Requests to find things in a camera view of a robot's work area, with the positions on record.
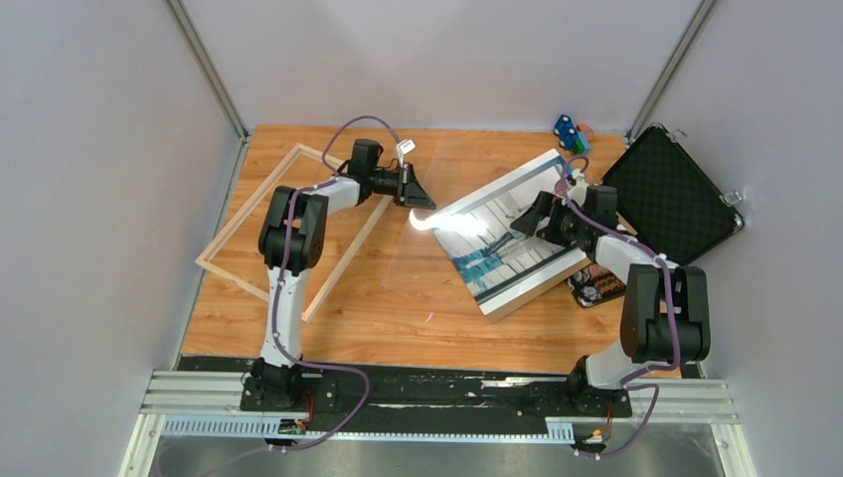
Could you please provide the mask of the light wooden picture frame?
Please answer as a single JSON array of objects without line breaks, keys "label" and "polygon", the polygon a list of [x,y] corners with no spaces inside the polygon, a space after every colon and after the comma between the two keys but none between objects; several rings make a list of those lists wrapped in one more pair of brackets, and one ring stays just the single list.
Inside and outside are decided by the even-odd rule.
[{"label": "light wooden picture frame", "polygon": [[[272,169],[272,171],[263,179],[259,186],[246,199],[244,204],[237,209],[234,215],[222,227],[222,229],[212,238],[210,243],[204,248],[195,262],[206,271],[215,274],[233,285],[241,288],[247,293],[263,300],[268,301],[268,292],[256,285],[248,282],[245,278],[235,275],[233,272],[225,270],[212,263],[213,258],[222,250],[224,245],[235,234],[235,232],[244,224],[246,219],[252,214],[253,210],[259,205],[262,199],[268,194],[270,188],[275,186],[287,170],[300,158],[306,157],[320,161],[321,152],[297,143],[291,147],[289,152],[280,160],[280,162]],[[391,203],[389,197],[380,200],[378,205],[372,211],[367,221],[362,225],[360,231],[354,237],[352,242],[338,260],[337,264],[331,270],[328,277],[325,279],[322,286],[316,292],[313,299],[305,307],[302,312],[302,320],[310,322],[322,307],[328,296],[336,286],[339,279],[342,277],[345,270],[348,268],[357,252],[362,248],[364,240],[373,231],[375,225],[380,220],[383,213],[386,211],[388,205]]]}]

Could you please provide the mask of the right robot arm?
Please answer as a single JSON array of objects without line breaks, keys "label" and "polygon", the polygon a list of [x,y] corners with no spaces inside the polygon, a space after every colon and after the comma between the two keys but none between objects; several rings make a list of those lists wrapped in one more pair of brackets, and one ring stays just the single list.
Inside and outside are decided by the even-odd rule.
[{"label": "right robot arm", "polygon": [[606,413],[633,380],[701,361],[711,351],[705,272],[620,232],[616,209],[617,193],[607,186],[587,187],[581,205],[563,191],[541,192],[511,224],[548,243],[575,245],[625,286],[617,340],[581,357],[563,387],[563,399],[579,415]]}]

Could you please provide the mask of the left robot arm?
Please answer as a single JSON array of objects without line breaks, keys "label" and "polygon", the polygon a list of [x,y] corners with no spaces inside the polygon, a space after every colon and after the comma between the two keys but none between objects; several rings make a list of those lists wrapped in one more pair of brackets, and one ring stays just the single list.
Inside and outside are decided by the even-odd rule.
[{"label": "left robot arm", "polygon": [[244,383],[243,410],[292,410],[303,401],[304,298],[323,252],[329,216],[357,207],[374,194],[390,197],[400,207],[435,208],[406,160],[415,148],[412,140],[399,140],[396,165],[385,167],[379,163],[382,145],[358,139],[350,159],[330,179],[274,190],[257,242],[270,285],[266,332],[259,358]]}]

